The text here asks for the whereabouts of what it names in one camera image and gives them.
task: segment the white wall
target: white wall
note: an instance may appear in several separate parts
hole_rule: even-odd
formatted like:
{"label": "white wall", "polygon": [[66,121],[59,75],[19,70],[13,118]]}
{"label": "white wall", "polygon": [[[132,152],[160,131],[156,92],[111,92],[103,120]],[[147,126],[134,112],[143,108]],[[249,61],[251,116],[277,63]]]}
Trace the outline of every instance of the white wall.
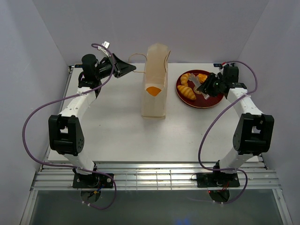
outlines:
{"label": "white wall", "polygon": [[[22,126],[33,109],[62,96],[68,67],[31,0],[0,1],[0,30],[0,224],[16,225],[38,167],[24,150]],[[30,121],[29,147],[40,159],[58,106]]]}
{"label": "white wall", "polygon": [[[300,224],[300,2],[270,1],[239,60],[257,73],[255,104],[275,118],[271,148],[264,159],[276,169],[294,224]],[[250,73],[242,79],[252,89]]]}
{"label": "white wall", "polygon": [[[107,40],[127,60],[161,42],[170,62],[237,59],[268,0],[33,0],[68,65]],[[134,61],[144,61],[134,57]]]}

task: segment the metal grate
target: metal grate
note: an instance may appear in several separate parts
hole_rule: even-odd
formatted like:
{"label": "metal grate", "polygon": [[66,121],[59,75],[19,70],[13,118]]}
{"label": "metal grate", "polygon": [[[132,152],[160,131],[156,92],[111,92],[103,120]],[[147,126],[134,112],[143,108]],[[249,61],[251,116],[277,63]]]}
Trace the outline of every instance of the metal grate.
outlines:
{"label": "metal grate", "polygon": [[[97,164],[98,170],[104,173],[114,173],[118,190],[199,190],[192,175],[207,172],[197,163],[181,164]],[[263,162],[245,163],[242,167],[248,174],[247,189],[277,189],[281,188],[276,172],[266,170]],[[44,166],[38,172],[32,184],[34,190],[75,190],[72,188],[73,172],[68,168],[53,168]],[[245,177],[238,173],[240,187],[245,184]]]}

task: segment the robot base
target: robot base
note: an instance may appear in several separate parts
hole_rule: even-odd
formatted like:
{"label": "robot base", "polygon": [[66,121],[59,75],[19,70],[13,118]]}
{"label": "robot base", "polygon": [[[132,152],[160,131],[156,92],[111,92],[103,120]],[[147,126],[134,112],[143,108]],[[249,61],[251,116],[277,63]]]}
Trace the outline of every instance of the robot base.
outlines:
{"label": "robot base", "polygon": [[225,191],[212,190],[212,191],[208,191],[208,193],[210,194],[210,198],[212,200],[215,200],[216,202],[219,202],[219,203],[227,202],[230,197],[229,190],[225,190]]}
{"label": "robot base", "polygon": [[219,181],[216,179],[216,175],[211,172],[199,172],[196,173],[197,187],[198,188],[218,188],[227,184],[229,188],[238,188],[240,186],[239,178],[236,173],[231,174],[232,179]]}
{"label": "robot base", "polygon": [[[99,180],[100,186],[104,186],[103,188],[112,188],[113,187],[113,181],[101,174],[95,174],[96,175],[96,179]],[[114,177],[113,173],[108,173],[108,175],[110,175],[112,178]],[[96,185],[94,185],[93,187],[91,187],[90,185],[87,185],[86,182],[84,181],[80,181],[79,176],[77,174],[74,175],[74,179],[73,179],[73,188],[96,188],[98,187],[98,182],[96,183]]]}

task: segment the glass panel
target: glass panel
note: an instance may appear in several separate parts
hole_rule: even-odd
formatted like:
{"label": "glass panel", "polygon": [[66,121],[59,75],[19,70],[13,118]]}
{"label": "glass panel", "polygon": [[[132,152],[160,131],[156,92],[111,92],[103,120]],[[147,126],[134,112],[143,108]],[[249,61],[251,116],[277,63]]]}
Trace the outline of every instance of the glass panel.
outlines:
{"label": "glass panel", "polygon": [[[231,190],[233,198],[240,190]],[[98,206],[112,199],[113,191],[103,191]],[[39,191],[31,225],[280,225],[283,224],[272,190],[246,190],[228,205],[195,202],[211,200],[205,190],[118,191],[107,210],[81,204],[80,191]]]}

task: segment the paper bag handle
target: paper bag handle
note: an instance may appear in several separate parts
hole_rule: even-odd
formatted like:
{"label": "paper bag handle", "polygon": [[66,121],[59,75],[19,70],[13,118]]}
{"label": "paper bag handle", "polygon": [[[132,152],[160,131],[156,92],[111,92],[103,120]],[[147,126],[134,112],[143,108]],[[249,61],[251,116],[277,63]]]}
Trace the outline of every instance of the paper bag handle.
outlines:
{"label": "paper bag handle", "polygon": [[171,50],[168,52],[168,54],[165,56],[165,60],[164,60],[164,68],[165,68],[165,72],[167,72],[167,68],[166,68],[166,62],[168,61],[168,58],[170,56]]}
{"label": "paper bag handle", "polygon": [[[166,68],[166,62],[168,61],[168,58],[170,56],[170,53],[171,53],[171,50],[168,52],[168,54],[165,56],[165,60],[164,60],[164,68],[165,68],[165,72],[167,72],[167,68]],[[130,63],[130,58],[134,55],[142,55],[146,58],[146,62],[147,62],[147,56],[145,54],[142,54],[142,53],[134,53],[132,54],[129,58],[128,58],[128,63]],[[145,73],[145,71],[133,71],[134,73]]]}
{"label": "paper bag handle", "polygon": [[[132,57],[132,56],[134,56],[134,55],[143,55],[145,58],[146,58],[146,62],[147,62],[147,56],[145,55],[145,54],[142,54],[142,53],[134,53],[134,54],[132,54],[129,58],[128,58],[128,63],[130,63],[130,58]],[[145,73],[145,71],[133,71],[134,73]]]}

